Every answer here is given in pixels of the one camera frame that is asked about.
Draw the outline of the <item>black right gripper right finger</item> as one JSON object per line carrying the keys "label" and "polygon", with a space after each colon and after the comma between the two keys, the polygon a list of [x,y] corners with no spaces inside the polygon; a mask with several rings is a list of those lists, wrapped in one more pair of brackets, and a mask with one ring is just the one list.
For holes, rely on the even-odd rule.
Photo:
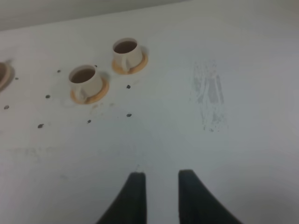
{"label": "black right gripper right finger", "polygon": [[181,224],[241,223],[190,169],[178,173],[178,211]]}

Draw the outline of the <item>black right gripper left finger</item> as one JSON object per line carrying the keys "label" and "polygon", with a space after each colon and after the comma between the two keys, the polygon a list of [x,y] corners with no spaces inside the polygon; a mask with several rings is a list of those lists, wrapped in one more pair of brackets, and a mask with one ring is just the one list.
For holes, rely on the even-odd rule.
{"label": "black right gripper left finger", "polygon": [[130,173],[118,196],[97,223],[147,223],[146,175],[144,173]]}

